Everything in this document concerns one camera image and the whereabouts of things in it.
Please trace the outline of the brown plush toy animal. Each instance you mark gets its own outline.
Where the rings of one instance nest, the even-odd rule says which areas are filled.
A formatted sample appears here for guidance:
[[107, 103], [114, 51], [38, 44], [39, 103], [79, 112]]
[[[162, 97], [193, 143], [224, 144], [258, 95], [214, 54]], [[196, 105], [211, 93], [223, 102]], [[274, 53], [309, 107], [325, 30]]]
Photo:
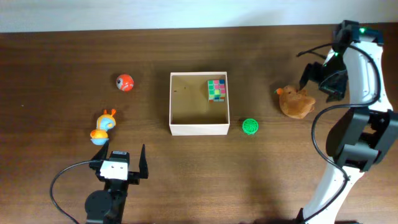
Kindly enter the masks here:
[[293, 119], [304, 119], [315, 109], [316, 99], [308, 96], [307, 90], [299, 90], [287, 85], [275, 91], [279, 96], [279, 106], [283, 114]]

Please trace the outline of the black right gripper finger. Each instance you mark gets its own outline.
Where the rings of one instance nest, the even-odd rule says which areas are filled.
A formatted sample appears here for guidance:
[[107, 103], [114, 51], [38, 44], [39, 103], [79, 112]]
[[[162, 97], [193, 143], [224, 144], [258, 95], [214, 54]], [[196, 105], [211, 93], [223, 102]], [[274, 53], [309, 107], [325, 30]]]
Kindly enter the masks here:
[[300, 88], [304, 88], [306, 86], [306, 84], [308, 83], [308, 81], [310, 79], [310, 75], [312, 74], [312, 70], [313, 70], [313, 64], [308, 63], [307, 66], [305, 67], [303, 74], [299, 81]]
[[328, 98], [326, 99], [326, 102], [330, 103], [330, 102], [340, 101], [340, 100], [341, 100], [341, 98], [339, 95], [329, 95]]

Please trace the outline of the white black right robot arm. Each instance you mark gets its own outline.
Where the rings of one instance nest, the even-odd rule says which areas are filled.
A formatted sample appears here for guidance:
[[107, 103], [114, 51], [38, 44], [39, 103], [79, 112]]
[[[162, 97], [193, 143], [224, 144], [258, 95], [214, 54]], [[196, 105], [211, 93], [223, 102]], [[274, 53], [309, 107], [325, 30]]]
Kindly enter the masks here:
[[328, 101], [340, 101], [349, 93], [347, 112], [331, 128], [326, 139], [324, 175], [309, 203], [300, 209], [296, 223], [334, 223], [354, 184], [380, 163], [397, 139], [397, 113], [384, 88], [382, 77], [382, 32], [344, 20], [333, 33], [323, 64], [310, 63], [300, 79], [318, 84]]

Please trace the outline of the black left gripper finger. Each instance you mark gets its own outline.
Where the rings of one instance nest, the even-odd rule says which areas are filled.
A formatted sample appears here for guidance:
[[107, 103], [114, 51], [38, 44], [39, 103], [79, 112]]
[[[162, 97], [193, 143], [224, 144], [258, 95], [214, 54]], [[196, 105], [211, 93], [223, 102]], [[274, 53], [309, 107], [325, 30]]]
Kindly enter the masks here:
[[102, 148], [92, 157], [92, 161], [103, 161], [108, 153], [109, 141], [107, 140]]
[[141, 179], [147, 179], [149, 177], [149, 169], [146, 160], [146, 146], [142, 145], [141, 155], [139, 159], [139, 177]]

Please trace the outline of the colourful puzzle cube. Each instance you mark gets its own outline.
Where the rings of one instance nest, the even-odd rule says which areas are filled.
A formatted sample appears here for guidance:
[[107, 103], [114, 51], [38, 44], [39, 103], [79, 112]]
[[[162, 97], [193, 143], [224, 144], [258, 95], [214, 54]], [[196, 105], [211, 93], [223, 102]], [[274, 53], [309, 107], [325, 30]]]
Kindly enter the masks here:
[[225, 80], [208, 80], [207, 87], [209, 102], [224, 102], [226, 99]]

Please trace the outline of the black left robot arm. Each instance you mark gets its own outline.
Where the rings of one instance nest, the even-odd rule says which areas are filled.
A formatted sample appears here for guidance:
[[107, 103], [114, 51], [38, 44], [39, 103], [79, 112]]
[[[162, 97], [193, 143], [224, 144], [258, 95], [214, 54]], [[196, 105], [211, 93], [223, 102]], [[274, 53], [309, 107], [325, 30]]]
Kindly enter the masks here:
[[86, 222], [121, 223], [130, 185], [138, 185], [149, 177], [146, 147], [142, 146], [139, 171], [129, 170], [130, 155], [124, 151], [112, 151], [108, 156], [109, 142], [92, 157], [89, 167], [95, 171], [104, 189], [91, 193], [85, 201]]

